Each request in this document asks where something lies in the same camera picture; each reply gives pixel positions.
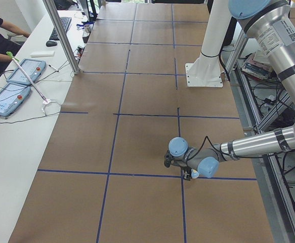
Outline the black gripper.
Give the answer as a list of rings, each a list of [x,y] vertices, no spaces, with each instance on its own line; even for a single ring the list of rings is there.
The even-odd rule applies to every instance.
[[[190,167],[181,167],[183,171],[183,179],[184,180],[191,180],[191,168]]]

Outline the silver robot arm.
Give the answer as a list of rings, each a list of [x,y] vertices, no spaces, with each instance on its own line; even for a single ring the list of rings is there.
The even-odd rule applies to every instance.
[[[217,87],[215,75],[219,67],[216,58],[230,19],[236,19],[244,34],[254,38],[263,55],[266,67],[244,63],[244,70],[257,78],[276,78],[295,106],[295,27],[290,21],[287,1],[214,1],[210,12],[204,45],[200,56],[186,64],[189,87]],[[222,161],[258,158],[265,154],[295,149],[295,122],[286,128],[215,144],[210,148],[195,148],[182,137],[171,139],[164,156],[166,167],[181,168],[186,179],[199,175],[212,177]]]

